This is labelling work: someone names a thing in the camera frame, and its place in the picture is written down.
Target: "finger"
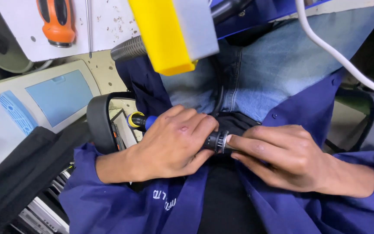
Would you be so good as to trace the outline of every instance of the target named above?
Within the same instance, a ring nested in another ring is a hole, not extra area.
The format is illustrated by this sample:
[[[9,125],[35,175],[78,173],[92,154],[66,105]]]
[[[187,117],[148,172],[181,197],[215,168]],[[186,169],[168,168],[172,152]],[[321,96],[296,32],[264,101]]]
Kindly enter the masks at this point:
[[[280,127],[254,126],[243,133],[243,137],[265,141],[271,145],[290,149],[295,146],[297,139],[292,134],[295,131],[290,125]]]
[[[184,106],[182,106],[181,104],[178,104],[178,105],[173,106],[172,108],[170,108],[163,114],[161,114],[160,117],[163,117],[164,119],[168,117],[173,117],[173,116],[176,116],[178,113],[180,113],[184,109],[185,109]]]
[[[184,173],[191,175],[196,171],[212,156],[214,155],[213,150],[204,149],[198,152],[189,164],[184,168]]]
[[[191,117],[189,120],[185,121],[185,124],[190,127],[191,132],[193,132],[197,125],[203,120],[207,114],[200,113],[200,114],[195,114],[193,117]]]
[[[189,120],[191,117],[195,116],[197,114],[197,111],[193,108],[186,108],[180,113],[178,113],[176,116],[174,116],[174,120],[177,122],[184,122]]]
[[[207,137],[219,127],[219,122],[211,115],[203,118],[194,129],[192,136],[197,142],[204,143]]]
[[[267,168],[260,160],[236,152],[232,153],[231,157],[243,163],[243,165],[261,178],[267,185],[277,188],[285,186],[286,181],[277,173]]]
[[[271,145],[258,139],[249,139],[231,135],[226,139],[227,144],[254,158],[269,162],[278,168],[292,170],[294,158],[289,156],[287,150]]]

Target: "left hand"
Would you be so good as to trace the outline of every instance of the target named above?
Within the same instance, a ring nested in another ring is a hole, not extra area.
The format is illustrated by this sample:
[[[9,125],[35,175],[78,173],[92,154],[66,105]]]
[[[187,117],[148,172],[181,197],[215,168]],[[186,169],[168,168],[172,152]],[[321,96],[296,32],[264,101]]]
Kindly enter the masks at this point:
[[[374,191],[374,170],[323,153],[299,125],[255,126],[228,145],[241,161],[270,186],[296,192],[368,197]]]

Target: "screwdriver handle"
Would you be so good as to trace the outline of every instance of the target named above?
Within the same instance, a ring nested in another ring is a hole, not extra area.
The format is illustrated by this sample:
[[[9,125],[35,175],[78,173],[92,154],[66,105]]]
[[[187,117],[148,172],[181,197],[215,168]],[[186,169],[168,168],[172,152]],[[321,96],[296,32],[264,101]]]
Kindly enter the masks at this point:
[[[69,0],[36,0],[44,21],[43,33],[49,43],[57,47],[70,47],[75,33],[71,28]]]

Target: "yellow block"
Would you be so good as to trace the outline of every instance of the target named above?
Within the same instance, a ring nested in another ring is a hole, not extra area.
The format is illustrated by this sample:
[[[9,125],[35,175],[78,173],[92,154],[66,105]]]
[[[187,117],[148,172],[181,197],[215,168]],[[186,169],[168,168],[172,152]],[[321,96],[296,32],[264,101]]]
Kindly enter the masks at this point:
[[[193,71],[172,0],[128,0],[154,70],[170,76]]]

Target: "denim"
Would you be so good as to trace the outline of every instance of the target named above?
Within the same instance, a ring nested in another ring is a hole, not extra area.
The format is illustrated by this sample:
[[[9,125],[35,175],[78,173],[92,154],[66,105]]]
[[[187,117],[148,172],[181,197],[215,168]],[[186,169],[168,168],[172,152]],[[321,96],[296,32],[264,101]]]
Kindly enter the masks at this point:
[[[350,59],[374,29],[374,6],[315,15],[308,21],[321,39]],[[279,23],[249,46],[220,40],[219,47],[226,88],[222,111],[259,122],[281,102],[342,67],[306,36],[297,19]],[[161,78],[172,105],[213,110],[217,79],[208,59],[200,60],[192,72]]]

